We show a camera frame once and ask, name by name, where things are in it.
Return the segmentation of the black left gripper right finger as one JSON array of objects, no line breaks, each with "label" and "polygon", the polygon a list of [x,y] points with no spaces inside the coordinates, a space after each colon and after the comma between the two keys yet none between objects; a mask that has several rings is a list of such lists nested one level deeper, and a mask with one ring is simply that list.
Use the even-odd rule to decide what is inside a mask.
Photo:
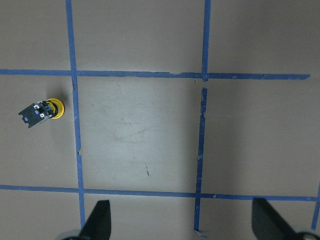
[{"label": "black left gripper right finger", "polygon": [[251,228],[257,240],[289,240],[296,235],[265,198],[252,200]]}]

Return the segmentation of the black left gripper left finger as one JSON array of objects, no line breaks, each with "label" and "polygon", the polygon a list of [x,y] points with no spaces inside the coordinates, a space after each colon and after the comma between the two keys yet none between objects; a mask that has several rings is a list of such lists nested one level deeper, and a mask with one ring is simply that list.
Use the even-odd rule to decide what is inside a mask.
[{"label": "black left gripper left finger", "polygon": [[99,200],[78,235],[80,240],[109,240],[112,232],[109,200]]}]

